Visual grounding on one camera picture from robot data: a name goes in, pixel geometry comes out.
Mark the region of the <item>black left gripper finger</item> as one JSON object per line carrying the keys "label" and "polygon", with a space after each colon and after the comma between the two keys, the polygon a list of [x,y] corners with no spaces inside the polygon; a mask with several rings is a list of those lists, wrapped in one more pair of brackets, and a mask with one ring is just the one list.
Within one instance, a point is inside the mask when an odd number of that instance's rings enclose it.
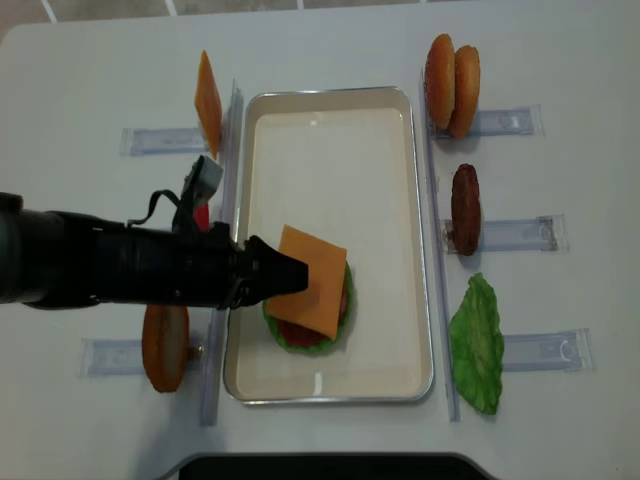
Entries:
{"label": "black left gripper finger", "polygon": [[268,290],[268,289],[252,289],[252,288],[238,288],[232,296],[232,307],[248,307],[256,305],[264,300],[275,296],[289,295],[297,293],[297,290]]}
{"label": "black left gripper finger", "polygon": [[269,246],[256,235],[244,242],[250,293],[298,293],[309,286],[309,267]]}

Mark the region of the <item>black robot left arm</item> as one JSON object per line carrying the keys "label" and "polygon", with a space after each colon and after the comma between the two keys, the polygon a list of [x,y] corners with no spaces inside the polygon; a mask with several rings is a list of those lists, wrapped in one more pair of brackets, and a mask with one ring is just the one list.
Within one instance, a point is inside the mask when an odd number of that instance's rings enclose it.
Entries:
{"label": "black robot left arm", "polygon": [[302,292],[306,263],[252,236],[242,245],[230,227],[200,228],[171,191],[174,231],[143,228],[72,212],[27,210],[19,195],[1,196],[1,301],[42,310],[101,303],[208,307],[252,306]]}

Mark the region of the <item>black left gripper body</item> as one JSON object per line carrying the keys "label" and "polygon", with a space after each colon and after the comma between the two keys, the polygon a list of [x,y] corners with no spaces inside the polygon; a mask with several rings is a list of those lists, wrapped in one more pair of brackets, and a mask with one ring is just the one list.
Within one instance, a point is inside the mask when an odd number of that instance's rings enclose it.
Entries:
{"label": "black left gripper body", "polygon": [[172,301],[219,310],[246,306],[249,290],[242,277],[242,255],[227,223],[214,222],[208,231],[180,232],[171,277]]}

